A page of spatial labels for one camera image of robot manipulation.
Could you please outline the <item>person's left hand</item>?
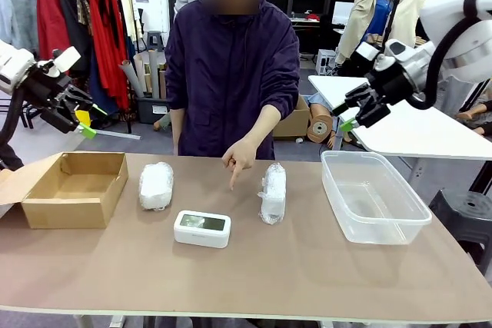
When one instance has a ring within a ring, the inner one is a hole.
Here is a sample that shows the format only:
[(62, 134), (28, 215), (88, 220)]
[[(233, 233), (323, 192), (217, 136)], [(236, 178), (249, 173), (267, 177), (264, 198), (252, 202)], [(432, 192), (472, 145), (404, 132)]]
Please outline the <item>person's left hand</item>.
[(255, 141), (246, 135), (231, 145), (225, 152), (222, 161), (224, 166), (231, 172), (230, 188), (232, 190), (241, 172), (251, 168), (254, 164), (257, 149)]

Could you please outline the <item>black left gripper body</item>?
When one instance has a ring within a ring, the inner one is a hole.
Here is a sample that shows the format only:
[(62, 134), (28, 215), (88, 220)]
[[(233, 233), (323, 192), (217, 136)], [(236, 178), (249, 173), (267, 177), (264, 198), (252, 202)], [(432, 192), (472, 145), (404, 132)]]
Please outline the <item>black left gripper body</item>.
[(67, 109), (65, 96), (71, 83), (72, 78), (53, 62), (39, 62), (28, 69), (22, 82), (23, 100), (38, 109)]

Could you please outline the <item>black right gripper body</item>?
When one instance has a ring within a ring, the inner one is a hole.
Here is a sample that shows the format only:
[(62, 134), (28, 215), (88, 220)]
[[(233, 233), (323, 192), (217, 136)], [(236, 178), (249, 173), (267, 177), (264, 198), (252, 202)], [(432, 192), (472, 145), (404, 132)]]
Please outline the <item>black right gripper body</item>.
[(414, 93), (405, 70), (395, 58), (377, 59), (373, 69), (367, 73), (367, 80), (377, 100), (385, 104), (397, 104)]

